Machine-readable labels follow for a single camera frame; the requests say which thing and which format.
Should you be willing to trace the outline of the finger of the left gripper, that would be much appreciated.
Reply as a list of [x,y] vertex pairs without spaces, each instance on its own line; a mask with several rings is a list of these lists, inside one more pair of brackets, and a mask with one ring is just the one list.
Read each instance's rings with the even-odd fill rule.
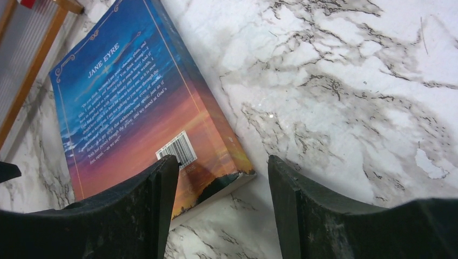
[[0,183],[22,176],[17,165],[7,162],[0,162]]

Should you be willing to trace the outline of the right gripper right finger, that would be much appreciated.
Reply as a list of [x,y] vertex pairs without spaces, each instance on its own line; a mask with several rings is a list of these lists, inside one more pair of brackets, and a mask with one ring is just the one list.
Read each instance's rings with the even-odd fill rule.
[[457,199],[382,208],[339,194],[275,155],[268,180],[283,258],[457,258]]

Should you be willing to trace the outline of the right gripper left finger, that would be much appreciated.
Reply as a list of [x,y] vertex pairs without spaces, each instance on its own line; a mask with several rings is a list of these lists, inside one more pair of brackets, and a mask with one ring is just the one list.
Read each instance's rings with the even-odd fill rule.
[[1,211],[1,258],[163,258],[179,162],[141,173],[63,209]]

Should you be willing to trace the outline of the blue paperback book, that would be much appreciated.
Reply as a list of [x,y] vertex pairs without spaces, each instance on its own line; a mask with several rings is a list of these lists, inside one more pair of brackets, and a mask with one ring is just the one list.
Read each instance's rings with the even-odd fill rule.
[[77,201],[174,155],[174,228],[256,176],[161,1],[115,1],[49,77]]

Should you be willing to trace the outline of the wooden rack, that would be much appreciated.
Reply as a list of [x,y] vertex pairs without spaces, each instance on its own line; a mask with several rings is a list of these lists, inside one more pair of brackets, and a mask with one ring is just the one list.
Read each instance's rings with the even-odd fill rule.
[[83,10],[78,1],[36,1],[32,9],[18,1],[1,1],[1,144],[68,13]]

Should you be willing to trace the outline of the white red box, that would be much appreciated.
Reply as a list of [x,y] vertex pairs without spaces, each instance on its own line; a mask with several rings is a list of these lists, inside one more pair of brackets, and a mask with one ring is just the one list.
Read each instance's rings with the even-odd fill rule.
[[18,3],[26,8],[32,9],[36,0],[18,0]]

